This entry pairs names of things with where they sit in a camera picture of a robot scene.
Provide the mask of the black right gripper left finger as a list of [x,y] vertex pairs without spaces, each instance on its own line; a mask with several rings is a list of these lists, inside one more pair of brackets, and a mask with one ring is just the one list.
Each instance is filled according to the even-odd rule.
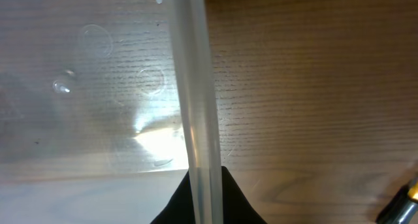
[[151,224],[195,224],[195,213],[188,172],[186,172],[167,205],[153,219]]

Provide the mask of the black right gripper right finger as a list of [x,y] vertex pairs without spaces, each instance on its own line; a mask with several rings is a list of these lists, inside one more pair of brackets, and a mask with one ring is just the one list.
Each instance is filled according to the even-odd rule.
[[224,224],[266,224],[254,210],[229,170],[221,167]]

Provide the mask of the clear plastic container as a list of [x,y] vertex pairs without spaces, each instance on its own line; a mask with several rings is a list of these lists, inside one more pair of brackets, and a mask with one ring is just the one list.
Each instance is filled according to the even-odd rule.
[[1,222],[223,223],[204,0],[1,0]]

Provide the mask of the black yellow screwdriver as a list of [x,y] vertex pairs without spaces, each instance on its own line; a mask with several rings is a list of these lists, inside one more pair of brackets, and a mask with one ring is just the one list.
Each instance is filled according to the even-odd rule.
[[417,177],[403,185],[378,214],[377,224],[409,224],[417,213]]

